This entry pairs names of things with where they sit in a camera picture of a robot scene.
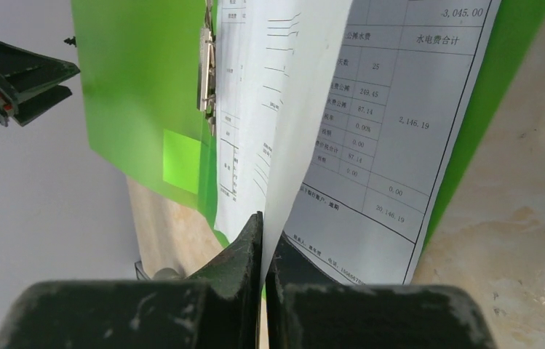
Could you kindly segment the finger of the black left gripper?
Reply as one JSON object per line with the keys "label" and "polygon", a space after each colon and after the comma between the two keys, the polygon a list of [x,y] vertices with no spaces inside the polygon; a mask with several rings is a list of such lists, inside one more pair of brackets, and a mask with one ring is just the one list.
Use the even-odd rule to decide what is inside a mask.
{"label": "finger of the black left gripper", "polygon": [[72,95],[62,83],[79,73],[74,63],[0,41],[0,125],[30,124]]}

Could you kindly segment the white paper files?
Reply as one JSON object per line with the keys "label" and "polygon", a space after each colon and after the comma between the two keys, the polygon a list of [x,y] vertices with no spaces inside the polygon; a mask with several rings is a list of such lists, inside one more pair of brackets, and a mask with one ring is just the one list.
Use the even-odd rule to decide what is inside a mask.
{"label": "white paper files", "polygon": [[498,1],[350,1],[314,152],[281,233],[345,284],[420,256]]}

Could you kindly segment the metal folder clip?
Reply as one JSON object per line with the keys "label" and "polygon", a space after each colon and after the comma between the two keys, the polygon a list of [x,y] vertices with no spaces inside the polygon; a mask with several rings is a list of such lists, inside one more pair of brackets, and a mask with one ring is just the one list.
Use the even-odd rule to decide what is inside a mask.
{"label": "metal folder clip", "polygon": [[199,32],[197,107],[203,113],[210,134],[216,134],[216,47],[212,19],[213,1],[205,1],[204,24]]}

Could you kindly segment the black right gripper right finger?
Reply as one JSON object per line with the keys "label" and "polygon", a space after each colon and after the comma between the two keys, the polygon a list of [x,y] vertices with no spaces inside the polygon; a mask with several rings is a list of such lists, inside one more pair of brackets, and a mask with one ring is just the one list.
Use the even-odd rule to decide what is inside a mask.
{"label": "black right gripper right finger", "polygon": [[343,285],[282,235],[266,276],[270,348],[495,348],[477,303],[447,285]]}

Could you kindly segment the green plastic folder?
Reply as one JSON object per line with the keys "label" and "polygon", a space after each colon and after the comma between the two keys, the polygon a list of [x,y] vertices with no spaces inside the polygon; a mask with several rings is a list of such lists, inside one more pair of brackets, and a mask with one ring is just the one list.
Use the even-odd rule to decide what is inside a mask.
{"label": "green plastic folder", "polygon": [[[196,106],[202,1],[73,1],[89,146],[159,195],[217,210],[216,141]],[[435,201],[431,238],[545,18],[503,1]]]}

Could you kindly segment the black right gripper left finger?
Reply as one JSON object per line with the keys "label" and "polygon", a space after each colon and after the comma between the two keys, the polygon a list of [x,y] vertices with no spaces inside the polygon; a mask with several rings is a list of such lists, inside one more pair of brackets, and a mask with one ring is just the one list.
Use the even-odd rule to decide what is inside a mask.
{"label": "black right gripper left finger", "polygon": [[182,280],[43,281],[0,326],[0,348],[256,348],[263,215]]}

